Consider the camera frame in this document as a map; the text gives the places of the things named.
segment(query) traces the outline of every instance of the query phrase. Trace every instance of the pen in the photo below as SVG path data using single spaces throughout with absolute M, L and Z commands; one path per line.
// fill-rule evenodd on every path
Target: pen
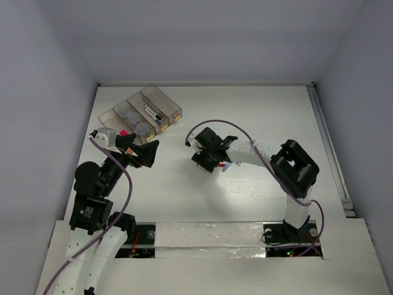
M 148 112 L 151 116 L 155 117 L 158 120 L 161 120 L 161 117 L 157 115 L 152 109 L 150 109 L 146 104 L 143 105 L 143 110 Z
M 149 116 L 151 116 L 151 118 L 159 125 L 161 125 L 161 121 L 157 119 L 155 113 L 148 108 L 146 105 L 144 105 L 143 110 L 145 111 L 146 114 L 148 114 Z

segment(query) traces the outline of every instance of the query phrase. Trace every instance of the black bracket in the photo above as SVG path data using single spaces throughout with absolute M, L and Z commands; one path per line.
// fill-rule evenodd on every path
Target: black bracket
M 227 150 L 229 145 L 237 139 L 236 136 L 227 136 L 222 139 L 213 130 L 206 127 L 195 137 L 197 146 L 201 151 L 195 153 L 191 159 L 202 168 L 212 173 L 220 162 L 230 162 Z
M 295 229 L 286 222 L 264 223 L 263 232 L 264 242 L 266 242 L 267 245 L 308 243 L 310 240 L 307 235 L 311 238 L 316 238 L 316 234 L 318 233 L 315 222 L 309 221 L 300 229 Z
M 270 165 L 298 199 L 307 196 L 319 173 L 318 165 L 294 140 L 287 140 L 281 145 L 280 151 L 271 157 Z
M 109 217 L 108 219 L 108 224 L 111 224 L 119 214 L 120 212 L 113 213 L 111 217 Z M 135 216 L 131 214 L 123 213 L 120 219 L 116 222 L 115 226 L 121 228 L 122 231 L 126 231 L 128 239 L 133 238 L 135 236 L 135 231 L 136 231 Z
M 154 241 L 155 224 L 136 224 L 134 235 L 119 249 L 116 258 L 154 258 Z

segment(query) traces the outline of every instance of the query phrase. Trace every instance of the marker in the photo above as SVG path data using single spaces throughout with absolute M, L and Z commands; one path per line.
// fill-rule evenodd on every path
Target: marker
M 152 117 L 155 117 L 158 120 L 161 120 L 161 117 L 159 115 L 157 115 L 152 109 L 150 109 L 147 105 L 143 105 L 143 110 L 147 113 L 149 113 L 149 115 L 151 115 Z
M 228 168 L 229 168 L 229 167 L 231 167 L 231 165 L 232 165 L 232 163 L 231 163 L 231 162 L 228 162 L 228 163 L 226 163 L 226 164 L 225 164 L 225 166 L 224 166 L 224 167 L 222 167 L 222 171 L 223 171 L 223 172 L 227 171 L 227 170 L 228 170 Z
M 143 109 L 145 111 L 146 114 L 148 114 L 149 116 L 151 116 L 151 118 L 154 120 L 154 122 L 156 122 L 157 124 L 161 125 L 161 121 L 156 119 L 153 114 L 149 113 L 147 109 Z

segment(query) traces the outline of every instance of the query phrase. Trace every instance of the cable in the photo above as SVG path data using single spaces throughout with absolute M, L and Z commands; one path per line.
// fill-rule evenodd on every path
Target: cable
M 324 215 L 324 211 L 322 210 L 321 204 L 316 201 L 316 200 L 310 200 L 310 202 L 307 203 L 301 203 L 301 201 L 299 201 L 294 194 L 290 191 L 290 189 L 281 181 L 281 179 L 279 179 L 279 177 L 274 173 L 273 169 L 271 169 L 269 163 L 263 158 L 263 155 L 260 153 L 260 151 L 258 150 L 257 146 L 254 145 L 255 141 L 251 138 L 251 136 L 245 131 L 243 130 L 241 127 L 237 126 L 236 124 L 226 121 L 226 120 L 219 120 L 219 119 L 213 119 L 213 120 L 206 120 L 203 121 L 199 124 L 196 124 L 187 134 L 187 136 L 185 137 L 185 143 L 187 144 L 189 137 L 191 135 L 191 133 L 198 128 L 199 126 L 206 124 L 206 123 L 211 123 L 211 122 L 218 122 L 218 123 L 225 123 L 225 124 L 229 124 L 231 126 L 234 126 L 235 128 L 237 128 L 238 130 L 240 130 L 247 138 L 248 140 L 251 142 L 252 147 L 254 148 L 255 153 L 258 155 L 258 157 L 260 158 L 260 160 L 262 161 L 263 165 L 265 166 L 265 168 L 270 172 L 270 174 L 272 175 L 272 177 L 278 182 L 278 184 L 282 187 L 283 191 L 287 193 L 287 195 L 289 195 L 296 203 L 298 203 L 300 206 L 303 207 L 308 207 L 311 205 L 311 203 L 315 203 L 318 207 L 319 210 L 321 211 L 321 218 L 322 218 L 322 224 L 321 224 L 321 230 L 319 231 L 319 235 L 315 238 L 314 243 L 312 243 L 306 250 L 304 250 L 302 253 L 300 253 L 298 256 L 303 256 L 304 254 L 306 254 L 311 248 L 315 247 L 315 244 L 319 241 L 319 238 L 322 235 L 322 232 L 324 231 L 324 226 L 325 226 L 325 215 Z M 300 246 L 296 246 L 294 248 L 299 248 L 302 247 L 304 248 L 305 246 L 300 245 Z
M 276 247 L 275 250 L 283 250 L 283 249 L 297 249 L 297 248 L 307 248 L 309 247 L 308 245 L 297 245 L 297 246 L 280 246 L 280 247 Z M 314 249 L 315 251 L 317 251 L 317 254 L 321 256 L 321 253 L 318 251 L 318 249 L 313 246 L 312 249 Z
M 305 234 L 305 236 L 306 236 L 306 238 L 308 238 L 311 241 L 311 243 L 314 243 L 313 238 L 311 238 L 308 234 Z
M 266 245 L 268 245 L 268 246 L 273 246 L 273 247 L 277 247 L 277 246 L 281 246 L 281 245 L 286 245 L 286 244 L 288 244 L 288 243 L 278 243 L 278 244 L 271 244 L 271 243 L 268 243 L 268 242 L 266 242 L 266 234 L 263 234 L 262 236 L 261 236 L 261 241 L 264 243 L 264 244 L 266 244 Z
M 131 245 L 131 252 L 130 252 L 130 255 L 132 255 L 132 254 L 134 254 L 134 252 L 135 252 L 135 246 L 136 246 L 136 244 L 138 244 L 138 240 L 139 240 L 139 236 L 141 235 L 141 233 L 140 232 L 138 232 L 137 234 L 136 234 L 136 236 L 135 236 L 135 241 L 132 243 L 132 245 Z
M 77 258 L 78 256 L 80 256 L 83 252 L 85 252 L 86 250 L 88 250 L 91 246 L 93 246 L 97 241 L 99 241 L 116 223 L 117 221 L 119 221 L 119 219 L 122 217 L 124 211 L 126 210 L 130 200 L 131 200 L 131 193 L 133 191 L 133 182 L 131 179 L 130 174 L 127 172 L 127 170 L 123 167 L 123 165 L 116 160 L 116 158 L 111 155 L 110 152 L 108 152 L 107 150 L 103 149 L 101 146 L 98 145 L 98 143 L 96 143 L 94 141 L 94 139 L 89 136 L 89 140 L 90 142 L 97 148 L 99 149 L 101 152 L 103 152 L 107 157 L 109 157 L 117 166 L 119 166 L 119 168 L 123 171 L 123 173 L 125 174 L 125 176 L 128 179 L 128 183 L 130 184 L 130 188 L 128 190 L 128 195 L 127 195 L 127 199 L 124 203 L 123 208 L 120 210 L 120 213 L 116 216 L 116 218 L 112 221 L 112 223 L 110 223 L 106 229 L 100 233 L 96 238 L 94 238 L 91 242 L 89 242 L 86 246 L 84 246 L 82 249 L 80 249 L 77 253 L 75 253 L 73 256 L 71 256 L 71 259 L 67 260 L 59 269 L 58 271 L 54 274 L 54 276 L 52 277 L 52 279 L 49 281 L 47 287 L 45 288 L 45 291 L 43 293 L 43 295 L 47 295 L 49 292 L 50 287 L 52 287 L 53 283 L 56 281 L 56 279 L 59 277 L 59 275 L 62 273 L 62 271 L 64 271 L 64 269 L 72 262 L 73 259 Z

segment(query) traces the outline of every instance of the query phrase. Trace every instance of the screw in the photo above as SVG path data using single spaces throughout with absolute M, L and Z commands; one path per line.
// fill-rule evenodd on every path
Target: screw
M 317 229 L 312 228 L 312 229 L 309 230 L 309 234 L 312 237 L 316 237 L 316 236 L 318 236 L 318 231 L 317 231 Z
M 155 231 L 154 230 L 149 230 L 147 232 L 147 237 L 148 238 L 154 238 L 155 237 Z
M 266 238 L 271 238 L 273 236 L 272 230 L 271 229 L 266 229 L 265 230 L 265 237 Z

